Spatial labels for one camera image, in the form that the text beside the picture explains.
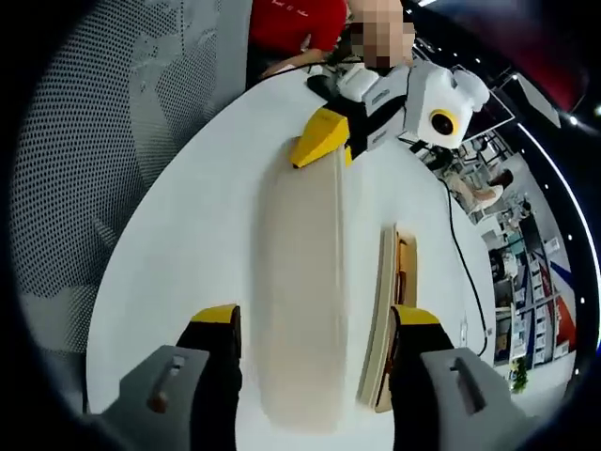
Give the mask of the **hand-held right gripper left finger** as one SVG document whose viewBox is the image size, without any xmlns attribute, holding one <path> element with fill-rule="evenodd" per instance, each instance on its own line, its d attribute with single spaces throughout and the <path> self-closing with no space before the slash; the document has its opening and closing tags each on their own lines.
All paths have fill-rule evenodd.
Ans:
<svg viewBox="0 0 601 451">
<path fill-rule="evenodd" d="M 234 450 L 242 386 L 241 312 L 196 313 L 175 345 L 125 373 L 93 428 L 99 450 Z"/>
</svg>

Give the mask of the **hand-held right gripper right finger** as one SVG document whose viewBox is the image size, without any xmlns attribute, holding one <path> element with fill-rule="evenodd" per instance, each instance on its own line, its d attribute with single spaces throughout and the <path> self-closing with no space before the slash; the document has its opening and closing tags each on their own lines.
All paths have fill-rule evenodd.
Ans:
<svg viewBox="0 0 601 451">
<path fill-rule="evenodd" d="M 430 312 L 395 305 L 389 390 L 396 450 L 517 450 L 532 422 L 507 381 L 456 348 Z"/>
</svg>

